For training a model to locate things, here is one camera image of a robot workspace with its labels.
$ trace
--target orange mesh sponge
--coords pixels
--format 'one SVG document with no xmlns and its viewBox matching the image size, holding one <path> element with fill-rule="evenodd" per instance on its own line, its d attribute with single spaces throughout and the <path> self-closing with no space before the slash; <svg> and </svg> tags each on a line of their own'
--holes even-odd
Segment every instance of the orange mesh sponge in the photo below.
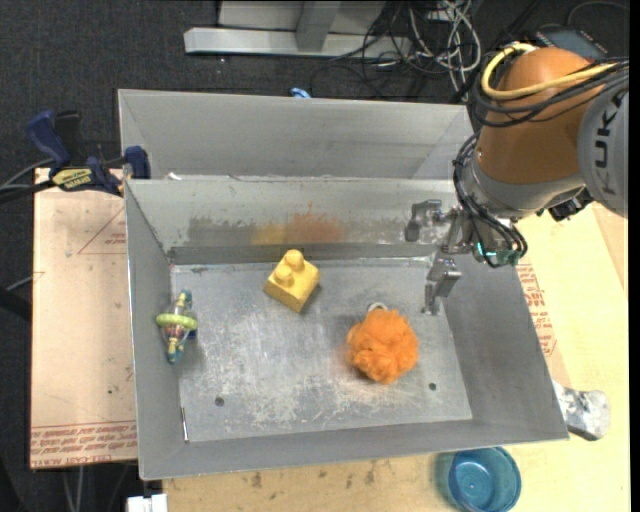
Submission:
<svg viewBox="0 0 640 512">
<path fill-rule="evenodd" d="M 347 360 L 370 379 L 391 384 L 418 362 L 418 338 L 397 310 L 373 309 L 347 334 Z"/>
</svg>

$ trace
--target bin floor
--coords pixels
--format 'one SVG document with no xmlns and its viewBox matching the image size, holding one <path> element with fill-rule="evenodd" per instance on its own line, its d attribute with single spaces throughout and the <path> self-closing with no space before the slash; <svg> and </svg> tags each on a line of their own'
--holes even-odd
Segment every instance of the bin floor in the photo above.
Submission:
<svg viewBox="0 0 640 512">
<path fill-rule="evenodd" d="M 428 261 L 313 263 L 320 284 L 301 313 L 264 293 L 272 263 L 173 267 L 173 292 L 192 291 L 199 319 L 177 365 L 190 441 L 471 418 L 444 310 L 423 312 Z M 372 302 L 398 309 L 420 340 L 418 364 L 391 385 L 345 359 Z"/>
</svg>

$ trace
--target yellow cable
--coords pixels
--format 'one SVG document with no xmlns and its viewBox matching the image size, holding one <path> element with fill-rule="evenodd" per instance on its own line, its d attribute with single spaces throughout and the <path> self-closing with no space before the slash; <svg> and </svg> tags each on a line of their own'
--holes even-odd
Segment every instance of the yellow cable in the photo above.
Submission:
<svg viewBox="0 0 640 512">
<path fill-rule="evenodd" d="M 523 96 L 528 96 L 529 94 L 535 94 L 537 92 L 544 91 L 545 89 L 549 89 L 551 87 L 559 87 L 570 82 L 590 78 L 613 66 L 613 64 L 602 64 L 591 69 L 579 71 L 578 73 L 572 73 L 570 75 L 565 75 L 554 80 L 549 80 L 548 82 L 534 84 L 528 87 L 521 87 L 520 89 L 512 89 L 510 91 L 499 91 L 489 85 L 489 78 L 491 77 L 491 74 L 498 66 L 498 64 L 500 64 L 500 62 L 505 59 L 505 57 L 517 51 L 526 53 L 537 49 L 538 48 L 536 46 L 527 43 L 515 43 L 503 49 L 498 55 L 491 59 L 484 72 L 482 73 L 480 85 L 482 86 L 482 90 L 484 91 L 484 93 L 495 100 L 513 100 L 516 98 L 521 98 Z"/>
</svg>

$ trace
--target blue container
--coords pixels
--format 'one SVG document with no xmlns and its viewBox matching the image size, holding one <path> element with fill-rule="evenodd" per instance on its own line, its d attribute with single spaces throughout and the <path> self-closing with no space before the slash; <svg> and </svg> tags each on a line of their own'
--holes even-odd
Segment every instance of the blue container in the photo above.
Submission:
<svg viewBox="0 0 640 512">
<path fill-rule="evenodd" d="M 520 471 L 502 448 L 456 453 L 449 470 L 449 490 L 469 512 L 506 512 L 520 497 Z"/>
</svg>

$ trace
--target yellow toy block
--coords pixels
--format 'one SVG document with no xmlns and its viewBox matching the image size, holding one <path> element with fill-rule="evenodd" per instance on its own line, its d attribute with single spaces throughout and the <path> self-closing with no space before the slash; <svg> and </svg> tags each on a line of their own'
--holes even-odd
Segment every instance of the yellow toy block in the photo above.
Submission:
<svg viewBox="0 0 640 512">
<path fill-rule="evenodd" d="M 287 251 L 273 270 L 264 291 L 300 313 L 311 292 L 320 281 L 320 271 L 304 259 L 300 251 Z"/>
</svg>

